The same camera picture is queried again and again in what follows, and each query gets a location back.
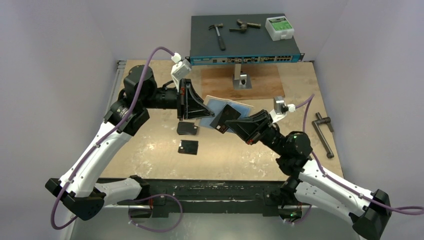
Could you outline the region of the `single black VIP card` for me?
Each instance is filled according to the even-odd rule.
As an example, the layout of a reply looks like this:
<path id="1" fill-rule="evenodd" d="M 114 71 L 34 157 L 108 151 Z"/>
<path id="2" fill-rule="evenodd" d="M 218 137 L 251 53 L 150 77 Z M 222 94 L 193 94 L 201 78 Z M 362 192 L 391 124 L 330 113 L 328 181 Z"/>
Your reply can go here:
<path id="1" fill-rule="evenodd" d="M 239 111 L 237 111 L 231 105 L 226 104 L 223 109 L 218 113 L 218 115 L 212 120 L 209 126 L 217 130 L 221 134 L 224 134 L 229 129 L 226 124 L 226 121 L 236 120 L 240 116 L 241 113 Z"/>

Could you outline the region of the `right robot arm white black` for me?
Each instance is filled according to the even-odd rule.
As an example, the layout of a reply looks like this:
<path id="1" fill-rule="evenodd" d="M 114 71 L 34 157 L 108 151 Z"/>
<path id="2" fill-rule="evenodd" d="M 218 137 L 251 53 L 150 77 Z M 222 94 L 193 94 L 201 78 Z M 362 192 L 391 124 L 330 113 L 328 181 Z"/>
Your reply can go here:
<path id="1" fill-rule="evenodd" d="M 360 187 L 322 167 L 308 135 L 303 131 L 280 133 L 266 110 L 240 119 L 226 120 L 228 126 L 246 144 L 261 142 L 278 158 L 279 169 L 288 176 L 280 196 L 288 204 L 296 200 L 321 208 L 351 224 L 365 240 L 379 240 L 392 212 L 389 195 L 381 190 Z"/>

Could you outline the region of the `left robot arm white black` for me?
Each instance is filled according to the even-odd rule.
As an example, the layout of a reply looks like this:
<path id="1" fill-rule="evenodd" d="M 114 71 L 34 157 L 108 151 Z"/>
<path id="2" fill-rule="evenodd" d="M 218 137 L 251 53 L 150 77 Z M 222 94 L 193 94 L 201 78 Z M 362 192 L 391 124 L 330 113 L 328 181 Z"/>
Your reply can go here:
<path id="1" fill-rule="evenodd" d="M 176 110 L 179 120 L 214 116 L 195 92 L 191 80 L 180 73 L 176 78 L 175 87 L 169 82 L 158 86 L 149 66 L 132 67 L 91 145 L 63 176 L 47 181 L 46 189 L 77 218 L 90 220 L 103 207 L 121 201 L 138 205 L 148 201 L 150 186 L 139 176 L 109 183 L 98 180 L 116 153 L 148 121 L 149 109 Z"/>

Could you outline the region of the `wooden board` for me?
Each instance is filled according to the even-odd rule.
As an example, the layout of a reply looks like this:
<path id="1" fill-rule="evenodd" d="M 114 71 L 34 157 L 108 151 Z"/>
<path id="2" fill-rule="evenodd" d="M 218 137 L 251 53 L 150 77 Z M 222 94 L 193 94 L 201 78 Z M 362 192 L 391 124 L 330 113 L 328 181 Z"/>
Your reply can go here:
<path id="1" fill-rule="evenodd" d="M 230 100 L 262 100 L 285 96 L 282 79 L 275 64 L 249 65 L 241 68 L 250 76 L 250 89 L 233 85 L 233 66 L 206 67 L 200 71 L 202 96 Z"/>

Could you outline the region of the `hammer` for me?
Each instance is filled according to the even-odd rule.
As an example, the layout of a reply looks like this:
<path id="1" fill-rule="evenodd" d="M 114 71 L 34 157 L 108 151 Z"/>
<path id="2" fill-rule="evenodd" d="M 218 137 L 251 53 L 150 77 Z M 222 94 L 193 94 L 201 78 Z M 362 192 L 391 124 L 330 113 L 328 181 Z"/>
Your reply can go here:
<path id="1" fill-rule="evenodd" d="M 218 46 L 221 51 L 226 50 L 226 45 L 223 37 L 221 36 L 220 29 L 224 27 L 223 23 L 213 24 L 208 27 L 208 30 L 215 29 L 217 35 Z"/>

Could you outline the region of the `metal clamp tool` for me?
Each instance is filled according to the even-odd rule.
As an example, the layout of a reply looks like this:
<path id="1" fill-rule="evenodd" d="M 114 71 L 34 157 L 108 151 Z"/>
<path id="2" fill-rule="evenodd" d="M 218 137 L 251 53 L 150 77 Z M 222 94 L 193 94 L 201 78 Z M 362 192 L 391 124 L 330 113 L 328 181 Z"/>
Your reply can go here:
<path id="1" fill-rule="evenodd" d="M 260 29 L 262 26 L 260 23 L 247 22 L 241 19 L 237 19 L 236 23 L 239 26 L 239 28 L 230 28 L 229 29 L 230 32 L 245 33 L 248 30 L 248 28 Z"/>

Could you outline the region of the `white green box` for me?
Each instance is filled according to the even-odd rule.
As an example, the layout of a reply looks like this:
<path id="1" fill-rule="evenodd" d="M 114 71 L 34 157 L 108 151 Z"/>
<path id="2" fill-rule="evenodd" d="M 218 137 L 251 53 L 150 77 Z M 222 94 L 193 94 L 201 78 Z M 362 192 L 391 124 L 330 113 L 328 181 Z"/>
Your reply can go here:
<path id="1" fill-rule="evenodd" d="M 269 17 L 265 21 L 267 30 L 272 41 L 281 41 L 292 39 L 295 30 L 286 16 Z"/>

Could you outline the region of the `metal stand post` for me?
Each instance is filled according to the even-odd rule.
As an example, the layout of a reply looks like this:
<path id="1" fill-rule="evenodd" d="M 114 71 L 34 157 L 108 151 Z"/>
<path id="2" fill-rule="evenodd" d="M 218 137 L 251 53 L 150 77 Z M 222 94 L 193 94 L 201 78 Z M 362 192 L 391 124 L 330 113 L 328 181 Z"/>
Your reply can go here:
<path id="1" fill-rule="evenodd" d="M 241 64 L 234 65 L 232 84 L 235 90 L 247 90 L 252 88 L 251 77 L 242 71 Z"/>

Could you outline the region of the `blue network switch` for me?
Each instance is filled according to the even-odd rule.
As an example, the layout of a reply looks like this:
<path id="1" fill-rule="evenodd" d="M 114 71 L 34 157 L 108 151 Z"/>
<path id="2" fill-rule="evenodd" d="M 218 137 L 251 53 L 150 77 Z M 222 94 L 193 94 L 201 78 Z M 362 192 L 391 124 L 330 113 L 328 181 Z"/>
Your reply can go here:
<path id="1" fill-rule="evenodd" d="M 280 16 L 284 14 L 194 15 L 186 59 L 193 66 L 301 62 L 305 54 L 294 38 L 272 41 L 265 28 L 267 18 Z M 239 28 L 237 19 L 261 24 L 261 28 L 248 28 L 245 33 L 230 32 L 230 28 Z M 208 30 L 209 26 L 220 23 L 223 23 L 219 31 L 225 43 L 224 51 L 219 48 L 215 29 Z"/>

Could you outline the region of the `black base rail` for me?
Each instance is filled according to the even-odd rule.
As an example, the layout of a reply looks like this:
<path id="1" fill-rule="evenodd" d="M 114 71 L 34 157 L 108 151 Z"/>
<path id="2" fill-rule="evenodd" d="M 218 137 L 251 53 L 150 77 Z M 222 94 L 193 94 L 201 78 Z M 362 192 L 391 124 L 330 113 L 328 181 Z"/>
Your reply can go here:
<path id="1" fill-rule="evenodd" d="M 300 203 L 293 193 L 282 191 L 284 181 L 146 179 L 147 200 L 121 200 L 115 206 L 152 209 L 154 218 L 171 213 L 260 214 L 263 217 L 300 216 Z"/>

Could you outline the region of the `aluminium frame rail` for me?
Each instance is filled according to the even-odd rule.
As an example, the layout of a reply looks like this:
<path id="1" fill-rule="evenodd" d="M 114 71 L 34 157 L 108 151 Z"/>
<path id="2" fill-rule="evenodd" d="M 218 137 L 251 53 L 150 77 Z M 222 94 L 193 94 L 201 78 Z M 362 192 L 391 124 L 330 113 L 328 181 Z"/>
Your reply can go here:
<path id="1" fill-rule="evenodd" d="M 120 59 L 117 61 L 117 67 L 116 67 L 116 72 L 113 78 L 113 85 L 112 85 L 112 89 L 111 89 L 111 93 L 109 95 L 107 104 L 106 104 L 106 109 L 104 114 L 109 110 L 109 108 L 111 107 L 111 105 L 113 104 L 113 102 L 116 101 L 119 91 L 120 91 L 120 85 L 121 85 L 121 81 L 122 81 L 122 77 L 124 75 L 124 71 L 125 71 L 125 67 L 127 65 L 127 59 Z M 60 237 L 59 240 L 69 240 L 73 229 L 74 229 L 74 224 L 75 222 L 72 221 L 70 225 L 68 225 L 66 228 L 62 229 L 60 231 Z"/>

